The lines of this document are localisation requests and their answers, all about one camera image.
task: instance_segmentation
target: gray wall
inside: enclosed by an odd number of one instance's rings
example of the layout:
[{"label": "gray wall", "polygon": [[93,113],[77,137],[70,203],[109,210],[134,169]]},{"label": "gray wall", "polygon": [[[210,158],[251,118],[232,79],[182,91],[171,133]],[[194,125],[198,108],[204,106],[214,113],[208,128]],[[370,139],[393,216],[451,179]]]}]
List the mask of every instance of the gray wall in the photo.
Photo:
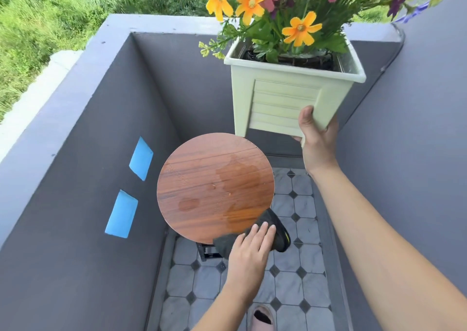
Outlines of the gray wall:
[{"label": "gray wall", "polygon": [[[140,136],[154,151],[144,182],[128,167]],[[2,214],[16,215],[24,166],[52,152],[0,250],[2,330],[143,330],[167,226],[156,184],[179,143],[133,37],[99,33],[0,166]],[[120,189],[139,201],[127,239],[104,233]]]},{"label": "gray wall", "polygon": [[[406,45],[338,143],[350,180],[464,294],[466,8],[467,0],[446,0],[404,26]],[[342,248],[340,255],[355,330],[380,330]]]},{"label": "gray wall", "polygon": [[[182,16],[128,20],[180,139],[234,133],[230,67],[213,56],[203,58],[198,47],[217,35],[219,23],[212,17]],[[340,108],[341,122],[347,121],[401,45],[397,31],[388,24],[355,24],[346,32],[368,80],[351,89]],[[299,143],[287,135],[249,129],[247,139],[267,155],[301,157]]]}]

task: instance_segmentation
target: tiled floor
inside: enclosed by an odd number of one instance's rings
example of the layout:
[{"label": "tiled floor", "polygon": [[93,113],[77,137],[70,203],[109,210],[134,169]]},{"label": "tiled floor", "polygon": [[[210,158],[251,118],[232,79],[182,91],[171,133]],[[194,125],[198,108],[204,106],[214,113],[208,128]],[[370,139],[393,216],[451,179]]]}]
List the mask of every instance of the tiled floor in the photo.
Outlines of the tiled floor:
[{"label": "tiled floor", "polygon": [[[270,306],[277,331],[334,331],[311,179],[305,170],[273,171],[276,187],[272,210],[294,243],[284,253],[269,254],[264,280],[239,331],[247,330],[247,320],[257,304]],[[202,262],[195,243],[179,237],[160,330],[191,330],[219,294],[227,271],[227,260]]]}]

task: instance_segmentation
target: white square planter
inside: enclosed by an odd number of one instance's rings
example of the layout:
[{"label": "white square planter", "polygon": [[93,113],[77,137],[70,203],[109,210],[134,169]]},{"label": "white square planter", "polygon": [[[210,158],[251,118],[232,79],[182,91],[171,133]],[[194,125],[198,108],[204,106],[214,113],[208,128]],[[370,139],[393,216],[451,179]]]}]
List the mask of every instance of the white square planter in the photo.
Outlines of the white square planter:
[{"label": "white square planter", "polygon": [[240,59],[245,44],[238,39],[224,64],[232,72],[235,134],[244,137],[247,128],[302,137],[300,110],[313,105],[313,117],[325,128],[354,82],[366,75],[352,45],[338,56],[342,72],[300,68]]}]

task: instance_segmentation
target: pink shoe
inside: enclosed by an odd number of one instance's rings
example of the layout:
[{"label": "pink shoe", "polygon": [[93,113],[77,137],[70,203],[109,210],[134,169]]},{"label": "pink shoe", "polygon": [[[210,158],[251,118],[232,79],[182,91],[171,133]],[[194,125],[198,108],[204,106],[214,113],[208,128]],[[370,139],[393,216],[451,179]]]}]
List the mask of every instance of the pink shoe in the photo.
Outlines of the pink shoe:
[{"label": "pink shoe", "polygon": [[274,331],[274,318],[266,305],[258,305],[251,316],[250,331]]}]

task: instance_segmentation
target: wooden tabletop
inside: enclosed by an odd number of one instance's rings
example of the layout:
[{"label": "wooden tabletop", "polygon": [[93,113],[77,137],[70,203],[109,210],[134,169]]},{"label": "wooden tabletop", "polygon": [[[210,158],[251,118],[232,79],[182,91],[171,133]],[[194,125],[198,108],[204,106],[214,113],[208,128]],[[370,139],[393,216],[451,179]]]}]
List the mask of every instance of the wooden tabletop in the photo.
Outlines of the wooden tabletop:
[{"label": "wooden tabletop", "polygon": [[273,196],[274,175],[266,156],[247,139],[228,133],[182,144],[167,159],[157,183],[167,224],[205,244],[250,227]]}]

